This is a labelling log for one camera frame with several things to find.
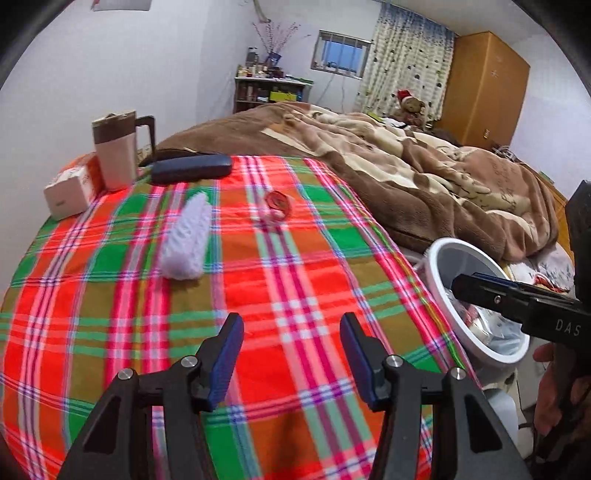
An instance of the fleece blanket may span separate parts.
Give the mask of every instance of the fleece blanket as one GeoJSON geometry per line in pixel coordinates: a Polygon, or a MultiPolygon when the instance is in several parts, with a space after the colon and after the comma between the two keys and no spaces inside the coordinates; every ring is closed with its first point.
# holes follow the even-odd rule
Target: fleece blanket
{"type": "Polygon", "coordinates": [[[264,105],[190,128],[158,147],[322,160],[395,242],[417,252],[452,236],[495,260],[519,261],[558,236],[554,200],[526,168],[362,113],[264,105]]]}

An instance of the mug handle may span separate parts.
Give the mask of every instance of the mug handle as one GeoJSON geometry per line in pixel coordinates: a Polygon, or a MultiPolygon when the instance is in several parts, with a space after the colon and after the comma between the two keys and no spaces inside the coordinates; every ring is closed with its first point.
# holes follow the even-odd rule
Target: mug handle
{"type": "Polygon", "coordinates": [[[141,116],[135,119],[135,126],[141,127],[145,125],[148,127],[150,131],[150,146],[152,146],[152,159],[153,161],[157,159],[156,155],[156,121],[154,117],[151,115],[141,116]]]}

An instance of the wooden wardrobe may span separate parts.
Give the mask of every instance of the wooden wardrobe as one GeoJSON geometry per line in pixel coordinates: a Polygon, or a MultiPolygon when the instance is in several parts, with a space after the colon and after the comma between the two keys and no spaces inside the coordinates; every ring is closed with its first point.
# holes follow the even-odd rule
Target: wooden wardrobe
{"type": "Polygon", "coordinates": [[[436,126],[463,145],[509,145],[529,74],[528,63],[491,32],[457,38],[436,126]]]}

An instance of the patterned curtain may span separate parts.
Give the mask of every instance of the patterned curtain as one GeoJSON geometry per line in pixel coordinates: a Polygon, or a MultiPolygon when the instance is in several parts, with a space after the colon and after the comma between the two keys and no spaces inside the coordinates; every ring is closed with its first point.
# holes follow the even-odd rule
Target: patterned curtain
{"type": "Polygon", "coordinates": [[[455,36],[421,15],[382,4],[355,109],[388,116],[398,108],[396,92],[409,90],[425,102],[427,122],[441,118],[455,36]]]}

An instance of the white wall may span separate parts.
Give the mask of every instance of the white wall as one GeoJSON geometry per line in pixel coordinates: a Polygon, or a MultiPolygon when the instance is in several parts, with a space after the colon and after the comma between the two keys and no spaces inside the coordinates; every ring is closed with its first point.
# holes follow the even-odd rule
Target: white wall
{"type": "MultiPolygon", "coordinates": [[[[381,4],[372,0],[261,0],[261,6],[265,15],[275,23],[280,22],[282,27],[288,27],[293,22],[301,24],[300,31],[280,52],[282,59],[278,65],[286,73],[314,81],[310,103],[338,112],[350,112],[361,81],[312,70],[314,46],[319,30],[371,40],[381,4]],[[329,82],[330,87],[320,98],[329,82]]],[[[264,49],[260,41],[254,46],[259,48],[262,57],[264,49]]]]}
{"type": "Polygon", "coordinates": [[[591,179],[591,98],[548,34],[511,47],[531,66],[511,150],[569,198],[582,179],[591,179]]]}
{"type": "Polygon", "coordinates": [[[47,219],[43,187],[93,151],[90,122],[136,109],[155,116],[160,141],[229,113],[224,79],[254,33],[250,1],[154,0],[148,12],[92,12],[91,3],[75,0],[41,32],[0,90],[0,295],[47,219]]]}
{"type": "Polygon", "coordinates": [[[196,123],[232,114],[236,68],[253,45],[256,21],[251,0],[213,0],[203,32],[196,123]]]}

